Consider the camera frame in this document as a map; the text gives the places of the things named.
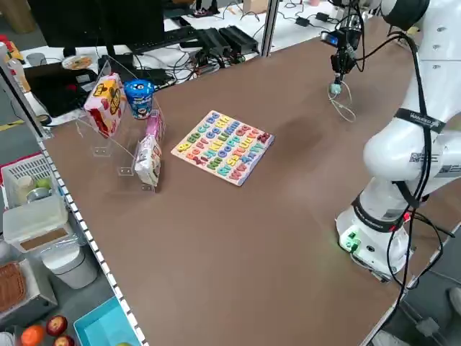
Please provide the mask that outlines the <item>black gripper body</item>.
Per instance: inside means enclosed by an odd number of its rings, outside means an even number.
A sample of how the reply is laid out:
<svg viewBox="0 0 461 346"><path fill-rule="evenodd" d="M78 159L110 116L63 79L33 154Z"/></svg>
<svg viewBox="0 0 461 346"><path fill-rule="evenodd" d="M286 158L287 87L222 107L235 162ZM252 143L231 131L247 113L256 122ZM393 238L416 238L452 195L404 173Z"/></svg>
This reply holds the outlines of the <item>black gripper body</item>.
<svg viewBox="0 0 461 346"><path fill-rule="evenodd" d="M348 74L356 65L357 44L336 45L331 56L331 67L336 74Z"/></svg>

